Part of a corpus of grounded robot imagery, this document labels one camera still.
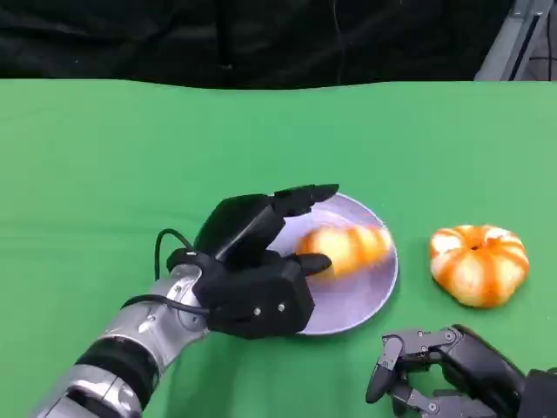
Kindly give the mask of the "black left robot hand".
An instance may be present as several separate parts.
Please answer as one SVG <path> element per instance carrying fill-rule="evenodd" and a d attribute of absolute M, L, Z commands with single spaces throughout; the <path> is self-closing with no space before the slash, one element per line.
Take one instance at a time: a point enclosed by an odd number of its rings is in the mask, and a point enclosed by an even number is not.
<path fill-rule="evenodd" d="M 285 227 L 285 220 L 311 212 L 315 204 L 330 199 L 338 190 L 337 184 L 302 185 L 273 195 L 224 199 L 202 225 L 194 248 L 230 271 L 280 260 L 280 254 L 269 245 Z"/>

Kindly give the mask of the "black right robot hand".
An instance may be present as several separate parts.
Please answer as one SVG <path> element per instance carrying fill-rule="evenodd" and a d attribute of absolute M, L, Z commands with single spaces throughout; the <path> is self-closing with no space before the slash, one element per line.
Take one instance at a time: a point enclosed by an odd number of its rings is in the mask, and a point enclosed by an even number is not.
<path fill-rule="evenodd" d="M 387 395 L 393 412 L 422 417 L 516 417 L 526 376 L 471 329 L 454 324 L 436 332 L 421 328 L 382 336 L 383 351 L 366 390 L 373 404 Z M 411 373 L 439 365 L 453 387 L 426 396 L 410 383 Z"/>

